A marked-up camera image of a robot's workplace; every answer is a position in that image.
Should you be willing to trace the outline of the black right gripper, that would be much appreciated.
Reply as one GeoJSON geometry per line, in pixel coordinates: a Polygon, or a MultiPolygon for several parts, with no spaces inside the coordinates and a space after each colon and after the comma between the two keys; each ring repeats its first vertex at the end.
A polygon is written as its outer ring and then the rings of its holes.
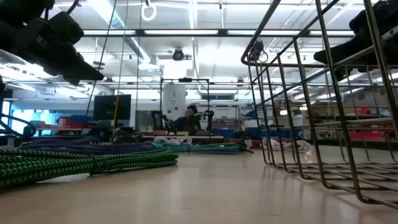
{"type": "MultiPolygon", "coordinates": [[[[385,34],[397,26],[397,0],[378,1],[373,5],[373,10],[380,34],[385,34]]],[[[365,10],[349,22],[349,28],[355,36],[343,44],[330,48],[334,66],[377,65],[365,10]]],[[[382,39],[381,50],[387,65],[397,65],[397,36],[382,39]]],[[[335,77],[338,81],[342,81],[348,78],[352,71],[352,67],[338,67],[335,69],[335,77]]]]}

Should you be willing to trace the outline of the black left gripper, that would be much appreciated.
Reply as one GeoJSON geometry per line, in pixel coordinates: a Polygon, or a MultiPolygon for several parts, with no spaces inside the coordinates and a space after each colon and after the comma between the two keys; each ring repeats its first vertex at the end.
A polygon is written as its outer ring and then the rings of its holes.
{"type": "Polygon", "coordinates": [[[2,49],[40,65],[49,75],[63,76],[73,86],[77,86],[80,80],[98,81],[104,78],[74,48],[82,36],[81,27],[65,11],[47,21],[36,17],[19,27],[9,20],[1,20],[2,49]]]}

